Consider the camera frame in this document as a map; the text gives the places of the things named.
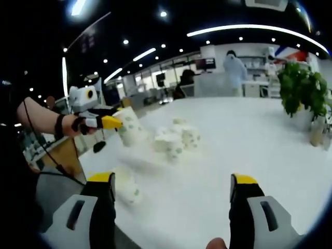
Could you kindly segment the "person's right hand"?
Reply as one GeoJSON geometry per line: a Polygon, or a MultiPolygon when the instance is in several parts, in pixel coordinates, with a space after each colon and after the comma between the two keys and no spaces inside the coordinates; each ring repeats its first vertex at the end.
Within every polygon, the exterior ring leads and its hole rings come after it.
{"type": "Polygon", "coordinates": [[[227,249],[225,241],[218,237],[213,238],[206,246],[206,249],[227,249]]]}

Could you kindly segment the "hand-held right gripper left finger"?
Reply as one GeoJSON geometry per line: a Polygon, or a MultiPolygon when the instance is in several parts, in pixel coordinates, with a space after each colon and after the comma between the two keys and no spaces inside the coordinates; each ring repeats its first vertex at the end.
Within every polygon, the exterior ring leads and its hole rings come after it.
{"type": "Polygon", "coordinates": [[[88,178],[79,195],[69,197],[43,233],[51,248],[115,248],[115,173],[88,178]]]}

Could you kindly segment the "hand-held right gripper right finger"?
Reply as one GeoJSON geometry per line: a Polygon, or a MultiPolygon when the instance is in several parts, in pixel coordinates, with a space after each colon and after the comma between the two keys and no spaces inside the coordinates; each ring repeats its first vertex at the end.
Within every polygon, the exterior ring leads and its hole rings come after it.
{"type": "Polygon", "coordinates": [[[290,213],[248,175],[231,175],[229,221],[229,248],[295,248],[302,237],[290,213]]]}

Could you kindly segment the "person's left hand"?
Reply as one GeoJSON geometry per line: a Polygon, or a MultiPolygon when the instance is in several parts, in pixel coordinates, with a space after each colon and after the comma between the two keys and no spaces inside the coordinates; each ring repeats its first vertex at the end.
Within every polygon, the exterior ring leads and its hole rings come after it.
{"type": "Polygon", "coordinates": [[[91,128],[86,125],[84,117],[75,114],[65,115],[62,119],[63,135],[68,137],[76,137],[79,135],[93,134],[97,128],[91,128]]]}

